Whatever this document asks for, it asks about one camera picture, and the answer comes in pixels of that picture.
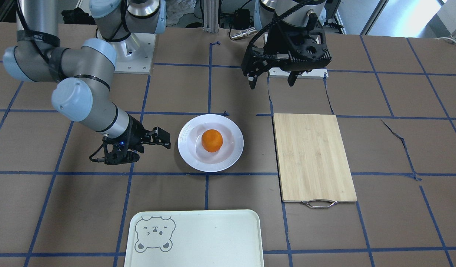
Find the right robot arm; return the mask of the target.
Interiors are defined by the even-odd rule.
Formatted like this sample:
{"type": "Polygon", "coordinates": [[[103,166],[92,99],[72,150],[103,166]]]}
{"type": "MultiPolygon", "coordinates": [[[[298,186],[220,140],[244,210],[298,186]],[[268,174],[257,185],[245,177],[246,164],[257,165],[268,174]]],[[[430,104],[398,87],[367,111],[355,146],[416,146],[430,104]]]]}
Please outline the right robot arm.
{"type": "Polygon", "coordinates": [[[119,165],[137,162],[144,145],[170,149],[170,134],[160,127],[147,130],[109,99],[117,59],[143,53],[132,41],[135,33],[161,34],[166,27],[164,0],[91,0],[91,16],[99,37],[80,49],[62,47],[56,6],[51,0],[18,0],[17,46],[3,55],[6,71],[27,82],[56,82],[52,106],[68,119],[103,135],[96,150],[104,156],[91,162],[119,165]]]}

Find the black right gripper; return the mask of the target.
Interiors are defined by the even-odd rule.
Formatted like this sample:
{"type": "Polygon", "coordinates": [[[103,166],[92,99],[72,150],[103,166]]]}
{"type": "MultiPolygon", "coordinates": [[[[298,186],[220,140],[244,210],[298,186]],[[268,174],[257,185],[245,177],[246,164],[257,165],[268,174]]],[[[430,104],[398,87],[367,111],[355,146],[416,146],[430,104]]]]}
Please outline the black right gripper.
{"type": "Polygon", "coordinates": [[[126,126],[123,132],[109,129],[109,132],[104,134],[102,140],[104,150],[102,162],[104,164],[118,165],[137,162],[140,158],[139,154],[144,153],[143,145],[145,144],[158,144],[170,149],[170,133],[160,127],[149,131],[131,115],[126,115],[126,117],[127,119],[121,120],[122,124],[118,125],[120,129],[126,126]]]}

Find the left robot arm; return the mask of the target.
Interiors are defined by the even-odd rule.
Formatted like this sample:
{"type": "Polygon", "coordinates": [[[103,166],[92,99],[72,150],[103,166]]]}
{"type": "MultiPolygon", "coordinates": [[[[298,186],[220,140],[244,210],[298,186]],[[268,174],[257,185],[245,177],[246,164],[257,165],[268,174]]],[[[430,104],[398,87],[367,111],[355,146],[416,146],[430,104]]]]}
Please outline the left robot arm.
{"type": "Polygon", "coordinates": [[[293,86],[304,72],[326,67],[331,55],[319,22],[324,0],[257,0],[255,28],[241,64],[255,89],[258,77],[271,68],[289,72],[293,86]]]}

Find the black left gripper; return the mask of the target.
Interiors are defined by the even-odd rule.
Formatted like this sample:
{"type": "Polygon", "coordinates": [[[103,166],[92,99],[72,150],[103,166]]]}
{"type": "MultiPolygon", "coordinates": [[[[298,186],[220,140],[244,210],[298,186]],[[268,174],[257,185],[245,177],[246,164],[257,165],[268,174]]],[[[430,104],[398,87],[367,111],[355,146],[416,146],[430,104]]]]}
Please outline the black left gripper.
{"type": "Polygon", "coordinates": [[[256,34],[248,43],[241,63],[243,75],[249,77],[251,90],[255,89],[258,77],[271,68],[289,72],[287,82],[293,87],[298,75],[324,68],[332,60],[320,25],[303,28],[274,25],[268,30],[265,45],[258,47],[255,42],[261,37],[262,33],[256,34]]]}

